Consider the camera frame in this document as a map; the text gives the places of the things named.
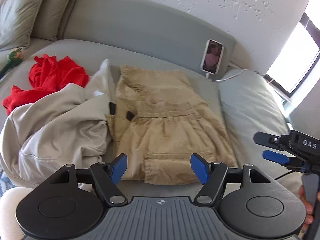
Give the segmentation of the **person's right hand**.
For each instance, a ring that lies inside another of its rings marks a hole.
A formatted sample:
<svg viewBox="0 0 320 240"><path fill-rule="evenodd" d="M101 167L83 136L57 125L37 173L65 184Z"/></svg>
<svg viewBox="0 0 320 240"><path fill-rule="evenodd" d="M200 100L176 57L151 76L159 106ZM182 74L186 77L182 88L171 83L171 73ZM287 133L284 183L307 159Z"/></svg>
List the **person's right hand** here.
<svg viewBox="0 0 320 240"><path fill-rule="evenodd" d="M306 232L306 230L308 229L309 225L313 223L313 206L306 201L305 199L305 192L304 192L304 186L301 185L299 190L298 190L298 196L300 201L304 204L305 209L306 209L306 218L304 220L304 224L302 227L302 232Z"/></svg>

